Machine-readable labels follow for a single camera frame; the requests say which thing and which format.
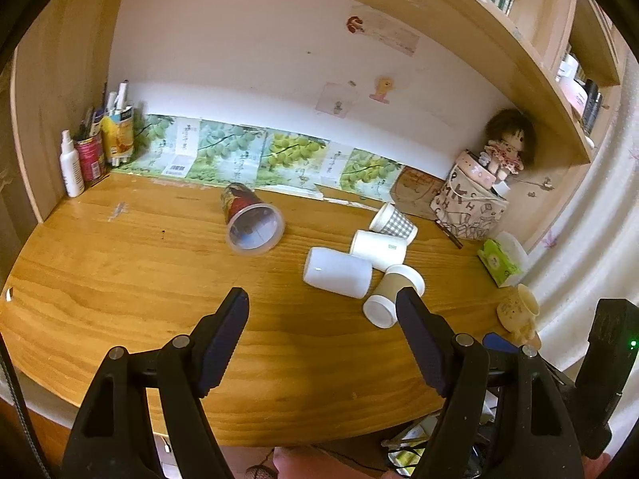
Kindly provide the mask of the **brown cardboard piece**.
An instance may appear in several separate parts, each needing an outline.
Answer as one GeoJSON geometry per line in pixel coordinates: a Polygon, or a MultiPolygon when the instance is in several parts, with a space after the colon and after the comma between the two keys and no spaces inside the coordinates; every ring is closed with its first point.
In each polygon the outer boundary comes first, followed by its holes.
{"type": "Polygon", "coordinates": [[[441,178],[405,166],[393,184],[390,195],[402,213],[435,221],[437,217],[430,203],[443,185],[441,178]]]}

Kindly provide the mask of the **patterned fabric box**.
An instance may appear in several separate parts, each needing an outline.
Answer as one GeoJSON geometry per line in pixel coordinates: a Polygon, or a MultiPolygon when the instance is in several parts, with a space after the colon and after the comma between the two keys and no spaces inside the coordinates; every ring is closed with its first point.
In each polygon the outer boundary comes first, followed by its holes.
{"type": "Polygon", "coordinates": [[[493,189],[496,176],[470,151],[456,159],[447,180],[430,202],[435,218],[459,239],[483,240],[509,206],[493,189]]]}

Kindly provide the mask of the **brown sleeve paper cup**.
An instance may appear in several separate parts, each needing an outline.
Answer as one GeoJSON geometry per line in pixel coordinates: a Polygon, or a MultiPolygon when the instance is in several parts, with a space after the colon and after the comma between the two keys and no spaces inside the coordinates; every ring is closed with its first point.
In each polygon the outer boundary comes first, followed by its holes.
{"type": "Polygon", "coordinates": [[[397,323],[397,293],[404,288],[413,288],[419,296],[423,296],[426,281],[411,266],[390,266],[363,305],[365,317],[377,328],[392,328],[397,323]]]}

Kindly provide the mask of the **brown haired doll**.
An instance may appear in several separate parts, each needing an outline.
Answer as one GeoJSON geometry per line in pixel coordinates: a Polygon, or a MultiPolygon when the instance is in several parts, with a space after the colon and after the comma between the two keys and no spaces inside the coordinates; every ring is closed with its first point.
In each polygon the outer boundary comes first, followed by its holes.
{"type": "Polygon", "coordinates": [[[484,129],[487,169],[498,182],[517,175],[534,163],[537,135],[534,125],[515,108],[503,109],[490,118],[484,129]]]}

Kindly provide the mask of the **clear plastic cup red label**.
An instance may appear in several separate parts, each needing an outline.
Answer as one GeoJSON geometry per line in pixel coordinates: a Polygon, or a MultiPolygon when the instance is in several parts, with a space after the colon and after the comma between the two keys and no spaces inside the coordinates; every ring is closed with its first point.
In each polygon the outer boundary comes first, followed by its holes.
{"type": "Polygon", "coordinates": [[[221,194],[221,206],[226,241],[237,253],[263,254],[282,239],[286,227],[282,212],[262,201],[246,185],[228,184],[221,194]]]}

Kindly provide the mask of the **grey checked paper cup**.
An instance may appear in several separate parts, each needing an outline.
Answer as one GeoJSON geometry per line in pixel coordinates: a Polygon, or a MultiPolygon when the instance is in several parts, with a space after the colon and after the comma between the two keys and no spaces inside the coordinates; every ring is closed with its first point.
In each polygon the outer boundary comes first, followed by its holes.
{"type": "Polygon", "coordinates": [[[416,238],[418,227],[393,203],[385,203],[369,224],[369,229],[378,234],[404,239],[410,245],[416,238]]]}

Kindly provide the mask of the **green tissue pack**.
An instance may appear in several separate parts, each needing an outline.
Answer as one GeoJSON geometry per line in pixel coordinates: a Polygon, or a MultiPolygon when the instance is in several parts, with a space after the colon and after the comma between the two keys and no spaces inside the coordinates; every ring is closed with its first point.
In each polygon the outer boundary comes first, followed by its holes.
{"type": "Polygon", "coordinates": [[[518,284],[530,268],[528,253],[510,232],[486,239],[478,256],[498,288],[518,284]]]}

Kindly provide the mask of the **grape printed paper sheet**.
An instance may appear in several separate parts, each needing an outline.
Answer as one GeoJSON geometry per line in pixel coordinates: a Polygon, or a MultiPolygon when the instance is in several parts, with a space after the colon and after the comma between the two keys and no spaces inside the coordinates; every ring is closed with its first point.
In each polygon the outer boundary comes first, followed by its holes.
{"type": "Polygon", "coordinates": [[[391,199],[400,162],[364,149],[257,125],[147,115],[134,118],[132,160],[116,170],[216,187],[231,183],[313,196],[322,187],[391,199]]]}

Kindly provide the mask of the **cream ceramic mug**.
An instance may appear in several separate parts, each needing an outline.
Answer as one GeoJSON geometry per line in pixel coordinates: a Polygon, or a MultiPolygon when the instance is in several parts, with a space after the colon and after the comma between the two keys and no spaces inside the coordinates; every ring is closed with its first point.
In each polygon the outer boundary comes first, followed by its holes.
{"type": "Polygon", "coordinates": [[[510,288],[497,306],[496,313],[511,343],[516,346],[530,345],[537,350],[542,348],[536,328],[540,304],[530,288],[524,284],[510,288]]]}

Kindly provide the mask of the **white cylindrical cup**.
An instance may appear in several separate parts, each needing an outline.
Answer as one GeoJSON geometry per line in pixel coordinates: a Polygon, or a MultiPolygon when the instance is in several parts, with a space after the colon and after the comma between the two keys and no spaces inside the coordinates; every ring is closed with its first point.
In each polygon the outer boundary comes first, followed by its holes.
{"type": "Polygon", "coordinates": [[[373,266],[367,259],[328,247],[311,247],[306,257],[303,281],[311,287],[362,299],[373,279],[373,266]]]}

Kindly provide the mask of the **red can pen holder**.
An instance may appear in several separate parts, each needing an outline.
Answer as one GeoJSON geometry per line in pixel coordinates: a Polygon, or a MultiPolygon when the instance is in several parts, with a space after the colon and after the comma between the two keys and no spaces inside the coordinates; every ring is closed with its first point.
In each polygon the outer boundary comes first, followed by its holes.
{"type": "Polygon", "coordinates": [[[75,142],[81,173],[85,184],[93,185],[106,174],[103,140],[101,134],[75,142]]]}

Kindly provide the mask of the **wooden wall shelf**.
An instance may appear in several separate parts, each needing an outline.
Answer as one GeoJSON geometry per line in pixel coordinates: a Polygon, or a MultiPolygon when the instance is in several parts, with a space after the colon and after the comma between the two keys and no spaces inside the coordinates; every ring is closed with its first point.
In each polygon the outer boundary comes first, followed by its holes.
{"type": "Polygon", "coordinates": [[[530,114],[554,162],[582,166],[595,150],[556,80],[560,57],[574,47],[586,73],[610,90],[621,83],[627,48],[605,32],[587,0],[428,0],[429,37],[463,59],[530,114]]]}

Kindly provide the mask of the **black device green light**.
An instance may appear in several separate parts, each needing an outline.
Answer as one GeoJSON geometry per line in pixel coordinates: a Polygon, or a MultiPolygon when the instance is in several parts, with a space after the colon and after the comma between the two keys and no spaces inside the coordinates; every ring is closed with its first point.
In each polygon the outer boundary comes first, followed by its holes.
{"type": "Polygon", "coordinates": [[[628,299],[600,299],[572,397],[575,433],[589,459],[599,457],[611,441],[609,419],[637,355],[638,307],[628,299]]]}

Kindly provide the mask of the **white spray bottle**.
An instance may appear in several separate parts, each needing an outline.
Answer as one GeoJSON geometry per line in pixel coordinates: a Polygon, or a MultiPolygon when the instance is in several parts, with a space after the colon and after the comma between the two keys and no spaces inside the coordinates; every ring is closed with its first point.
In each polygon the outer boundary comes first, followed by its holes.
{"type": "Polygon", "coordinates": [[[85,181],[79,154],[68,130],[62,131],[60,165],[68,197],[80,196],[85,191],[85,181]]]}

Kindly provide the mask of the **white paper cup green text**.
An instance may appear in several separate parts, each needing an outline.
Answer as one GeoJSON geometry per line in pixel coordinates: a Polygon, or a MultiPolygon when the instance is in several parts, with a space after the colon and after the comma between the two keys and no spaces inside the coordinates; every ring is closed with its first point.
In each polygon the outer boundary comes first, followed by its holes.
{"type": "Polygon", "coordinates": [[[353,236],[350,254],[366,259],[380,271],[404,263],[407,243],[403,238],[359,229],[353,236]]]}

